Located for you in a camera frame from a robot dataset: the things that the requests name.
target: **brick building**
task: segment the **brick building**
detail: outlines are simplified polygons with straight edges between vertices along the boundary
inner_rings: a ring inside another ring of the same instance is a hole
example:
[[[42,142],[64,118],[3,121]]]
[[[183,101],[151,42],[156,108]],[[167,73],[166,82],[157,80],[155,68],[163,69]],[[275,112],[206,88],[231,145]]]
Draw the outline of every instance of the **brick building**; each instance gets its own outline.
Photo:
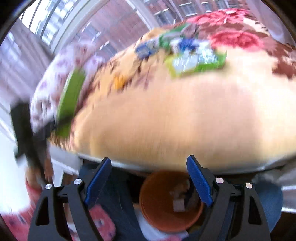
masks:
[[[245,0],[142,0],[160,26],[173,24],[218,9],[244,7]],[[89,39],[106,59],[125,49],[148,32],[136,9],[124,0],[104,5],[75,36],[74,41]]]

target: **metal screw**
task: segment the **metal screw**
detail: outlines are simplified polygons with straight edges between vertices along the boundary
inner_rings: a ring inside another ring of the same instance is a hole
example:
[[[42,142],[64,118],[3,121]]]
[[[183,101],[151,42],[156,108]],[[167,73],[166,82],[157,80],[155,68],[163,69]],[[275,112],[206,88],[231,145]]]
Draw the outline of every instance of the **metal screw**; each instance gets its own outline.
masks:
[[[49,189],[51,189],[52,188],[52,185],[51,184],[47,184],[46,186],[45,186],[45,189],[47,189],[47,190],[49,190]]]
[[[246,187],[251,189],[253,187],[253,185],[251,183],[246,183]]]
[[[82,183],[82,180],[80,178],[74,180],[75,185],[79,185],[80,183]]]
[[[216,182],[221,184],[221,183],[224,183],[224,180],[223,178],[217,177]]]

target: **green plastic item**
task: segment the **green plastic item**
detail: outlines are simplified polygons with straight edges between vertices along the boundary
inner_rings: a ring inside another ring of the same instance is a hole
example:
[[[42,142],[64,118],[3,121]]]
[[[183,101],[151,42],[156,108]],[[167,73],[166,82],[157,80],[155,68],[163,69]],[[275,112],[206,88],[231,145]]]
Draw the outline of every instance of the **green plastic item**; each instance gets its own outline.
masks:
[[[205,72],[205,71],[208,71],[208,70],[213,70],[213,69],[218,69],[218,68],[221,68],[224,66],[225,64],[225,61],[226,61],[226,56],[227,56],[227,53],[215,53],[216,56],[217,56],[217,61],[214,62],[214,63],[208,63],[208,64],[197,64],[194,68],[191,68],[185,72],[182,72],[182,73],[177,73],[174,66],[173,66],[173,61],[180,57],[181,55],[172,55],[172,56],[169,56],[166,58],[165,60],[165,64],[166,66],[168,67],[170,73],[171,73],[171,76],[173,78],[175,77],[180,77],[182,75],[185,75],[185,74],[192,74],[192,73],[195,73],[195,72]]]
[[[163,37],[169,33],[173,33],[173,32],[181,32],[183,28],[185,28],[186,26],[188,26],[188,24],[183,24],[178,26],[177,28],[173,28],[170,31],[161,34],[159,36],[159,46],[163,49],[165,49],[165,51],[170,51],[170,41],[164,40]]]
[[[85,80],[85,72],[80,69],[73,70],[67,78],[64,86],[59,106],[57,108],[56,123],[64,118],[73,117],[77,107],[78,97]],[[60,126],[56,130],[59,137],[68,137],[71,130],[71,122]]]

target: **green snack package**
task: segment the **green snack package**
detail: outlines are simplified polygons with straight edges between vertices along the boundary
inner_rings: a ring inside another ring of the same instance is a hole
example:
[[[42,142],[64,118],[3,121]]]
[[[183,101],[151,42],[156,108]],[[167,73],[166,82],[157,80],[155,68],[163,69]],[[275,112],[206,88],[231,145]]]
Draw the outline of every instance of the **green snack package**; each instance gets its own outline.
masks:
[[[64,118],[73,117],[77,107],[78,97],[85,80],[85,73],[83,70],[73,70],[66,81],[64,86],[59,106],[57,108],[56,123]],[[56,135],[59,137],[68,137],[70,134],[71,122],[58,127]]]
[[[166,58],[165,64],[173,78],[195,72],[204,72],[224,66],[227,53],[215,53],[211,49],[200,53],[184,52]]]
[[[159,36],[159,47],[165,49],[166,51],[170,51],[170,42],[174,38],[181,37],[181,31],[184,29],[188,24],[180,25],[176,28],[171,29],[170,31],[161,34]]]

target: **blue gripper pad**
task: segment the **blue gripper pad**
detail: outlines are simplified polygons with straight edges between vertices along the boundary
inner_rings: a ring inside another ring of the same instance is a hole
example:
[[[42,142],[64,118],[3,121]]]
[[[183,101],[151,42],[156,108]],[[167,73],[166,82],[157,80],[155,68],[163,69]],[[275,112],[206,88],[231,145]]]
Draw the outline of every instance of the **blue gripper pad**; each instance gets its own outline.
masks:
[[[198,195],[202,202],[204,202],[208,207],[213,203],[211,196],[211,187],[204,175],[196,165],[194,159],[189,156],[187,158],[187,171],[190,175],[190,178],[193,181],[193,184],[198,192]]]
[[[99,196],[100,191],[103,189],[110,173],[111,173],[111,160],[109,158],[103,163],[101,168],[95,174],[94,178],[89,183],[86,189],[86,196],[84,204],[87,207],[91,207],[94,204]]]

